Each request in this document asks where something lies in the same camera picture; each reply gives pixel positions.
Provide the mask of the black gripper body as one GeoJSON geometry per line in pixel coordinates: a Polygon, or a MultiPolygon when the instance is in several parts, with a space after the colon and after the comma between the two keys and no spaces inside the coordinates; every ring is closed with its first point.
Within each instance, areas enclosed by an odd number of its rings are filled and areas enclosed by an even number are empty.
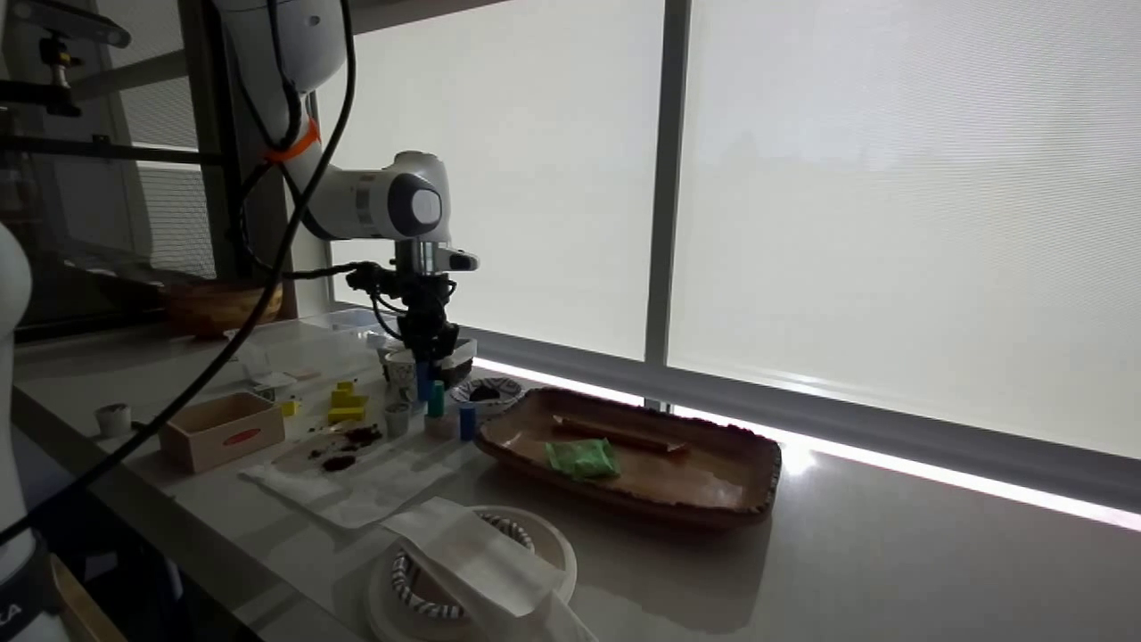
{"type": "Polygon", "coordinates": [[[460,338],[460,327],[446,317],[451,287],[449,275],[397,275],[399,338],[422,363],[441,361],[460,338]]]}

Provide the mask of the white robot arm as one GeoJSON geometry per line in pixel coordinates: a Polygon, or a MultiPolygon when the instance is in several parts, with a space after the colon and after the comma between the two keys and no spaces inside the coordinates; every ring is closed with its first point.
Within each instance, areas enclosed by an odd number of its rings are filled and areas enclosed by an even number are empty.
{"type": "Polygon", "coordinates": [[[451,291],[449,271],[469,255],[449,247],[449,179],[446,164],[422,149],[402,149],[390,167],[349,172],[335,164],[355,101],[355,44],[349,0],[215,0],[240,50],[240,78],[265,126],[283,126],[268,139],[293,187],[293,216],[268,268],[268,285],[224,348],[123,447],[97,459],[37,510],[19,492],[13,449],[2,449],[2,517],[0,549],[26,560],[37,549],[27,528],[62,500],[101,481],[150,434],[158,434],[248,338],[276,285],[286,277],[293,234],[311,229],[320,239],[392,239],[410,251],[410,265],[383,275],[392,294],[406,298],[399,338],[422,363],[457,348],[446,321],[451,291]]]}

